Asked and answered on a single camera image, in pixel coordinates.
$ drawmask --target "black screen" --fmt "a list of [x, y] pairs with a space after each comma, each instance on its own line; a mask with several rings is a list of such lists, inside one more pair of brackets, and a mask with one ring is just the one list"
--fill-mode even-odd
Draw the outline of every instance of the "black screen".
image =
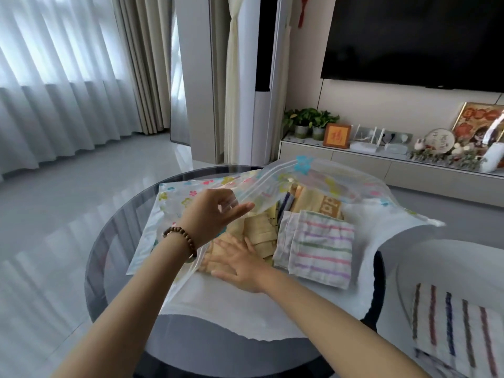
[[504, 91], [504, 0], [336, 0], [322, 78]]

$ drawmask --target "glass tabletop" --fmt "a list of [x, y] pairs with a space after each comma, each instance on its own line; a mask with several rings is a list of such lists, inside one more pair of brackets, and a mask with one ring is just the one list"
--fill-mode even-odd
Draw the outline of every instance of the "glass tabletop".
[[[257, 168], [215, 166], [186, 172], [160, 183], [223, 177]], [[86, 302], [92, 321], [96, 321], [131, 278], [125, 273], [147, 223], [160, 183], [142, 191], [119, 209], [93, 245], [85, 278]], [[375, 329], [385, 294], [385, 270], [380, 253], [376, 255], [375, 296], [368, 314], [362, 319], [372, 329]], [[135, 376], [322, 378], [333, 373], [307, 338], [257, 341], [200, 318], [162, 315], [154, 324]]]

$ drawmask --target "plant pot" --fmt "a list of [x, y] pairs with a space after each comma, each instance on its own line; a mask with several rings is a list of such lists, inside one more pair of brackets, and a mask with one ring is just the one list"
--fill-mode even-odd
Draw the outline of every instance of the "plant pot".
[[308, 134], [308, 126], [296, 126], [294, 136], [299, 139], [305, 139]]
[[325, 127], [312, 127], [312, 138], [315, 140], [324, 140], [325, 129]]

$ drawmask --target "wooden bead bracelet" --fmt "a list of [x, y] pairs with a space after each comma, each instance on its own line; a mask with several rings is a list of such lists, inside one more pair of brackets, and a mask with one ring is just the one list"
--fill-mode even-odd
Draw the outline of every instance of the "wooden bead bracelet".
[[189, 245], [189, 250], [191, 251], [191, 257], [189, 258], [190, 260], [195, 259], [198, 256], [198, 252], [196, 251], [196, 247], [194, 245], [194, 242], [192, 241], [191, 237], [184, 229], [182, 229], [181, 227], [170, 227], [166, 231], [163, 232], [163, 237], [168, 236], [168, 234], [170, 232], [180, 233], [183, 237], [186, 238], [187, 244]]

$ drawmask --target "hand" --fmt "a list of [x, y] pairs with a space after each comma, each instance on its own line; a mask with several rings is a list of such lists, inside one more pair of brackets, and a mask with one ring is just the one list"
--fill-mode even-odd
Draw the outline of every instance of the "hand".
[[247, 292], [263, 292], [260, 286], [261, 276], [263, 273], [267, 273], [268, 270], [273, 270], [273, 268], [255, 253], [255, 249], [247, 237], [245, 243], [242, 243], [236, 237], [230, 237], [232, 243], [220, 239], [214, 240], [226, 251], [226, 255], [210, 255], [208, 260], [229, 265], [234, 269], [236, 275], [224, 271], [212, 271], [212, 276]]
[[190, 235], [195, 247], [199, 248], [216, 238], [230, 222], [254, 208], [254, 203], [244, 203], [221, 212], [219, 206], [227, 207], [235, 199], [233, 191], [226, 188], [204, 190], [186, 208], [177, 225]]

